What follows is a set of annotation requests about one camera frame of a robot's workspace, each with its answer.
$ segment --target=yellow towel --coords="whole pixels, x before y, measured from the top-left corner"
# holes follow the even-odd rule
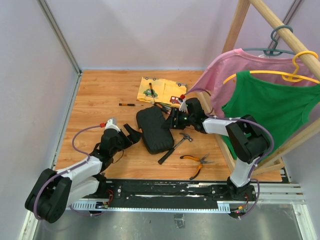
[[[154,91],[151,95],[149,83]],[[179,107],[178,98],[187,92],[187,85],[182,82],[167,80],[164,78],[142,77],[136,99],[142,102],[159,102]]]

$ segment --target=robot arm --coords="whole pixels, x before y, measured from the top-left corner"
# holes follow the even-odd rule
[[[250,124],[256,123],[251,115],[232,118],[232,120],[211,118],[205,114],[197,98],[183,101],[185,102],[181,102],[181,105],[186,106],[188,113],[173,108],[162,127],[183,130],[186,126],[193,126],[196,131],[204,134],[229,137],[237,160],[233,172],[227,179],[227,185],[231,196],[235,199],[240,195],[243,196],[244,191],[250,185],[253,165],[270,147],[269,139],[261,128]]]
[[[64,213],[66,206],[87,195],[100,195],[107,191],[106,178],[100,173],[113,162],[113,156],[137,143],[142,134],[132,129],[128,124],[124,128],[129,133],[126,136],[116,125],[116,119],[111,118],[105,125],[101,142],[97,143],[89,160],[84,159],[72,166],[54,171],[50,168],[44,170],[35,183],[25,202],[25,208],[34,212],[36,197],[44,184],[50,182],[41,193],[37,202],[37,215],[49,223],[57,221]]]

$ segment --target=clothes hanger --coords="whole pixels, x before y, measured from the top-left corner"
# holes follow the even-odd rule
[[[251,74],[279,74],[279,75],[282,75],[282,78],[284,80],[289,81],[289,82],[299,82],[304,79],[304,80],[314,82],[316,84],[320,84],[320,81],[318,81],[316,79],[296,74],[299,70],[299,65],[296,63],[296,58],[303,55],[303,54],[311,54],[311,55],[315,56],[317,59],[319,58],[318,54],[316,54],[314,51],[302,51],[302,52],[299,52],[298,54],[296,54],[292,59],[292,63],[295,65],[295,70],[293,73],[288,73],[288,72],[284,72],[284,71],[272,71],[272,70],[252,70],[252,71],[250,71],[250,73]],[[223,84],[227,83],[229,80],[233,79],[235,76],[236,76],[236,74],[229,76],[226,80],[223,81]]]
[[[296,75],[296,73],[298,72],[299,70],[299,65],[296,63],[296,58],[303,55],[303,54],[311,54],[313,56],[316,57],[316,59],[319,59],[318,57],[318,54],[316,54],[314,51],[301,51],[299,52],[298,54],[296,54],[293,58],[292,58],[292,63],[293,65],[295,65],[295,70],[294,72],[292,73],[293,75]],[[289,81],[289,82],[300,82],[302,79],[301,78],[298,78],[298,79],[293,79],[294,76],[288,76],[288,77],[285,77],[284,75],[282,75],[282,78],[286,81]]]
[[[277,39],[275,39],[274,37],[274,33],[279,30],[279,29],[283,29],[283,28],[286,28],[286,29],[289,29],[292,33],[294,32],[294,30],[292,29],[292,27],[290,27],[289,25],[282,25],[282,26],[278,26],[276,27],[272,32],[271,32],[271,39],[272,41],[274,41],[274,47],[273,48],[243,48],[242,50],[243,51],[263,51],[264,55],[266,56],[270,56],[270,57],[276,57],[276,56],[279,56],[283,53],[285,54],[292,54],[292,55],[296,55],[293,51],[287,51],[287,50],[281,50],[281,49],[276,49],[277,45],[278,45],[278,41]]]

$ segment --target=wooden table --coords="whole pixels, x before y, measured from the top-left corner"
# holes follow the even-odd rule
[[[202,71],[114,71],[86,70],[76,95],[70,120],[66,129],[56,170],[66,168],[85,158],[85,155],[72,148],[73,136],[81,129],[106,122],[116,117],[117,125],[124,130],[124,124],[137,129],[136,114],[150,103],[137,102],[137,93],[141,77],[164,78],[192,86],[201,76]],[[119,103],[138,103],[144,106],[119,106]],[[181,130],[171,130],[175,142],[181,140]],[[124,151],[123,158],[111,164],[105,171],[107,178],[117,179],[161,179],[188,180],[198,169],[198,163],[190,159],[180,159],[181,155],[203,157],[207,153],[206,164],[196,180],[225,181],[230,176],[229,168],[213,134],[202,134],[193,129],[185,129],[193,142],[184,141],[164,162],[158,160],[165,154],[151,155],[142,140]],[[100,142],[103,129],[95,128],[81,133],[75,145],[86,152],[91,152]],[[116,161],[121,152],[114,156]],[[279,171],[256,176],[260,181],[281,181]]]

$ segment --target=black case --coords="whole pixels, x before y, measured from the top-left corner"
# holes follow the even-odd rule
[[[138,128],[142,130],[144,145],[150,154],[162,153],[171,149],[175,140],[168,128],[162,128],[165,117],[158,106],[140,110],[136,114]]]

